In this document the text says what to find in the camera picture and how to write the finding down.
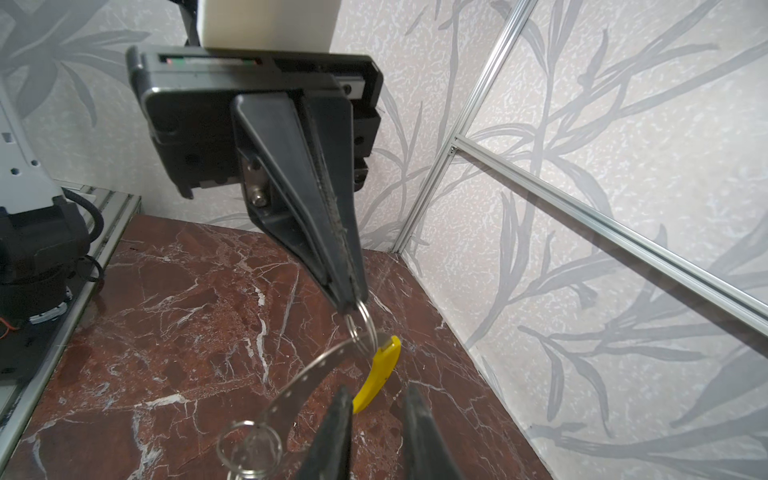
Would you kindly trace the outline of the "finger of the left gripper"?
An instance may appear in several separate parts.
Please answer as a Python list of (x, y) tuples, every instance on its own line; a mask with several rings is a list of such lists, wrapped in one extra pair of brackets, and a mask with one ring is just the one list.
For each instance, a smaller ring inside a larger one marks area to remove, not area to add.
[(352, 105), (341, 94), (308, 92), (301, 112), (312, 167), (327, 217), (320, 238), (327, 244), (329, 292), (340, 312), (368, 299), (368, 285), (354, 205)]
[(327, 244), (320, 238), (327, 217), (301, 112), (306, 93), (240, 94), (230, 112), (243, 191), (267, 195), (248, 200), (250, 218), (303, 264), (334, 306), (329, 268), (323, 262)]

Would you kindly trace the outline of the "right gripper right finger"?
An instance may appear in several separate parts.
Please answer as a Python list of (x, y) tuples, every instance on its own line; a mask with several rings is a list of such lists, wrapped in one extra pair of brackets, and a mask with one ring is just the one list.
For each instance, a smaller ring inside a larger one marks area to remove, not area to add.
[(403, 407), (406, 479), (459, 480), (464, 476), (451, 456), (418, 388), (409, 384)]

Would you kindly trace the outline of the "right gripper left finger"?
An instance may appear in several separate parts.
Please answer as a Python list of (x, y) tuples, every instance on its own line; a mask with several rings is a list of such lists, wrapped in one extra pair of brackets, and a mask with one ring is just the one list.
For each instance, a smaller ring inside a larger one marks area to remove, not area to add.
[(333, 397), (294, 479), (350, 478), (352, 420), (353, 396), (342, 386)]

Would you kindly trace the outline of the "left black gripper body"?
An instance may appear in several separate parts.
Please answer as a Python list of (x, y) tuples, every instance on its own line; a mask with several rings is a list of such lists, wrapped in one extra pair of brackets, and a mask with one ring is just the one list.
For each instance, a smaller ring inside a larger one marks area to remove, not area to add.
[(165, 171), (186, 199), (236, 184), (230, 104), (240, 94), (341, 91), (353, 109), (354, 188), (368, 175), (383, 72), (367, 55), (133, 45), (127, 77)]

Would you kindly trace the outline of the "metal arc keyring yellow handle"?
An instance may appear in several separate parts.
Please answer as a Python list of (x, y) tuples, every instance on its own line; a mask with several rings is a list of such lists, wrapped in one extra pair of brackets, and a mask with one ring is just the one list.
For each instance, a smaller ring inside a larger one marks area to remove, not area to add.
[(360, 353), (367, 334), (327, 350), (299, 372), (254, 420), (221, 434), (217, 454), (230, 479), (293, 479), (337, 391), (353, 396), (353, 416), (378, 395), (401, 352), (394, 335), (377, 334), (376, 353)]

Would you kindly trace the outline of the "aluminium front rail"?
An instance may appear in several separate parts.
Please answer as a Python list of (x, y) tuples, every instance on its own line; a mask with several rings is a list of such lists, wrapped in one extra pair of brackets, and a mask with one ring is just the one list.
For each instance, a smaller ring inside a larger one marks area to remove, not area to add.
[(90, 298), (103, 287), (106, 267), (141, 197), (64, 182), (103, 219), (88, 252), (49, 277), (1, 287), (1, 466), (5, 467)]

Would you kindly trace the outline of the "aluminium frame crossbar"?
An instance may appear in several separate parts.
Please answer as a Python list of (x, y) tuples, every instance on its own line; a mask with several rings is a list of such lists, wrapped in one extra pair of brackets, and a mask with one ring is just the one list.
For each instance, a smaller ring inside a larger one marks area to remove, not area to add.
[(586, 206), (583, 202), (552, 186), (522, 168), (504, 162), (501, 157), (469, 139), (466, 132), (488, 96), (503, 63), (522, 35), (537, 3), (519, 1), (507, 15), (503, 29), (485, 62), (456, 124), (446, 134), (435, 163), (423, 182), (392, 251), (401, 254), (411, 241), (416, 224), (425, 216), (438, 184), (457, 152), (469, 155), (489, 173), (501, 175), (514, 186), (524, 189), (547, 203), (555, 212), (579, 223), (588, 231), (612, 242), (620, 253), (653, 268), (685, 287), (701, 300), (727, 312), (762, 336), (767, 335), (767, 305), (732, 283), (706, 271), (658, 243), (649, 240), (617, 220)]

